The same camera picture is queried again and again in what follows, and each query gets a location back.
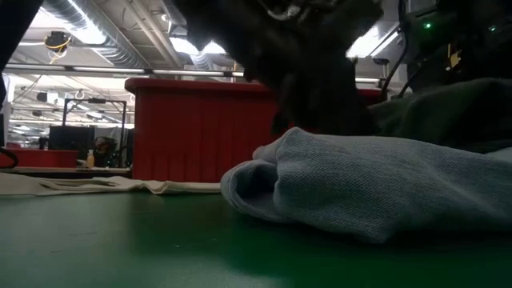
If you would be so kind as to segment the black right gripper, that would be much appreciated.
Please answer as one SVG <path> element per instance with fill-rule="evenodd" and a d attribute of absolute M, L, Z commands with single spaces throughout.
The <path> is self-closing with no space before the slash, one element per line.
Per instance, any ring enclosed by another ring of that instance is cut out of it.
<path fill-rule="evenodd" d="M 407 53 L 413 92 L 478 78 L 511 78 L 511 36 L 417 37 Z"/>

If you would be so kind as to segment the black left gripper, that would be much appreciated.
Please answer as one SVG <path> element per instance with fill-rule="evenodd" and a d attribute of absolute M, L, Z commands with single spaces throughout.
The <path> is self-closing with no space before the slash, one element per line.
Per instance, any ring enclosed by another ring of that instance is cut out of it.
<path fill-rule="evenodd" d="M 374 0 L 173 0 L 198 50 L 215 42 L 261 81 L 286 74 L 319 78 L 308 84 L 298 126 L 319 134 L 370 136 L 376 122 L 358 93 L 347 51 L 383 16 Z M 294 116 L 296 81 L 283 81 L 271 132 L 284 133 Z"/>

